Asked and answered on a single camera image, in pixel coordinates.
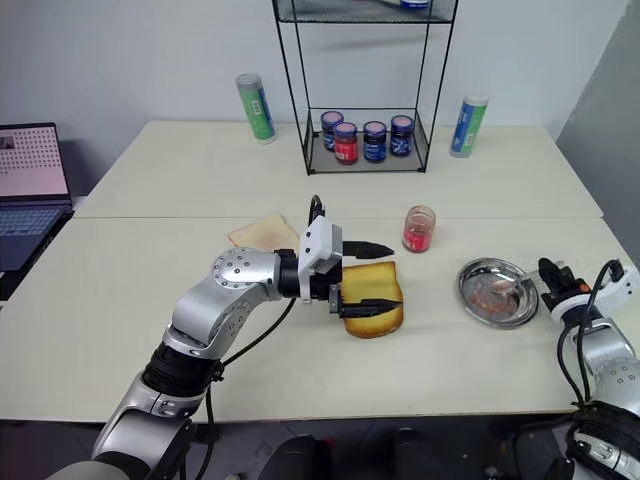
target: blue jar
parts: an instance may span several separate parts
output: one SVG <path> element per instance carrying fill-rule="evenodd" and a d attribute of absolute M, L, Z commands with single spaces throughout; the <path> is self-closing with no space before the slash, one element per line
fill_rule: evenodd
<path fill-rule="evenodd" d="M 372 163 L 384 162 L 387 157 L 387 126 L 382 122 L 364 124 L 364 158 Z"/>
<path fill-rule="evenodd" d="M 320 116 L 320 121 L 322 122 L 322 140 L 324 141 L 324 148 L 333 152 L 335 151 L 333 129 L 337 124 L 344 122 L 344 117 L 340 112 L 329 110 Z"/>
<path fill-rule="evenodd" d="M 411 153 L 413 119 L 406 115 L 396 115 L 391 119 L 391 140 L 389 151 L 396 157 L 406 157 Z"/>

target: glass jar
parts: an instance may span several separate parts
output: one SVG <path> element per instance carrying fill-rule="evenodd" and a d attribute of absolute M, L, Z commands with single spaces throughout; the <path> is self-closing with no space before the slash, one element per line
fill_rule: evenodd
<path fill-rule="evenodd" d="M 322 122 L 322 140 L 324 141 L 324 148 L 333 152 L 335 145 L 333 129 L 337 124 L 344 122 L 344 117 L 340 112 L 329 110 L 320 116 L 320 121 Z"/>
<path fill-rule="evenodd" d="M 433 231 L 436 228 L 436 213 L 429 207 L 412 207 L 404 221 L 402 244 L 414 253 L 424 252 L 431 245 Z"/>
<path fill-rule="evenodd" d="M 336 160 L 343 165 L 353 165 L 358 161 L 358 127 L 350 122 L 337 124 L 335 136 Z"/>
<path fill-rule="evenodd" d="M 406 157 L 411 153 L 413 119 L 406 115 L 396 115 L 391 119 L 391 140 L 389 151 L 396 157 Z"/>
<path fill-rule="evenodd" d="M 381 163 L 387 157 L 387 126 L 382 122 L 364 124 L 364 158 L 371 163 Z"/>

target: bread slice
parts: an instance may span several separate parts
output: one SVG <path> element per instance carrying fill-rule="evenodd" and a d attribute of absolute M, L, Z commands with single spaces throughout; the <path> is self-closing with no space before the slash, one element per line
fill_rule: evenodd
<path fill-rule="evenodd" d="M 358 303 L 364 298 L 387 298 L 402 301 L 402 290 L 396 280 L 395 262 L 371 263 L 342 270 L 342 299 Z M 404 311 L 398 307 L 390 312 L 369 318 L 345 318 L 344 325 L 351 335 L 375 338 L 387 335 L 402 325 Z"/>
<path fill-rule="evenodd" d="M 231 232 L 229 240 L 236 247 L 252 247 L 265 252 L 291 248 L 297 253 L 300 246 L 298 234 L 278 213 Z"/>

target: white table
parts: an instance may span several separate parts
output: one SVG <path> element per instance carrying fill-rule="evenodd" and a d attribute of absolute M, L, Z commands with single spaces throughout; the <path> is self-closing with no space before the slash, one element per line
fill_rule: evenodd
<path fill-rule="evenodd" d="M 308 177 L 292 126 L 260 145 L 243 123 L 151 122 L 76 218 L 296 216 L 314 193 L 334 218 L 399 219 L 417 204 L 441 218 L 602 217 L 543 128 L 483 128 L 467 159 L 449 155 L 451 134 L 436 130 L 426 174 Z"/>
<path fill-rule="evenodd" d="M 298 231 L 304 219 L 288 219 Z M 161 340 L 177 298 L 230 247 L 247 219 L 74 219 L 0 312 L 0 418 L 105 421 Z M 323 303 L 297 305 L 215 387 L 220 421 L 557 412 L 572 394 L 556 365 L 559 331 L 544 306 L 497 331 L 471 318 L 459 268 L 498 256 L 532 269 L 563 259 L 593 282 L 629 259 L 599 219 L 442 219 L 429 252 L 400 246 L 399 220 L 343 219 L 346 239 L 396 249 L 405 322 L 380 339 L 349 336 Z M 259 307 L 241 348 L 285 302 Z M 640 345 L 640 302 L 615 316 Z M 204 420 L 204 412 L 196 419 Z"/>

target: green cylinder can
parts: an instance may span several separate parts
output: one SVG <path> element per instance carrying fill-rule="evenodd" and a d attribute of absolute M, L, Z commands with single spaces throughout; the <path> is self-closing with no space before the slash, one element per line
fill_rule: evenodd
<path fill-rule="evenodd" d="M 273 120 L 264 96 L 262 80 L 255 73 L 245 73 L 236 78 L 240 99 L 251 124 L 253 135 L 260 143 L 271 143 L 276 138 Z"/>

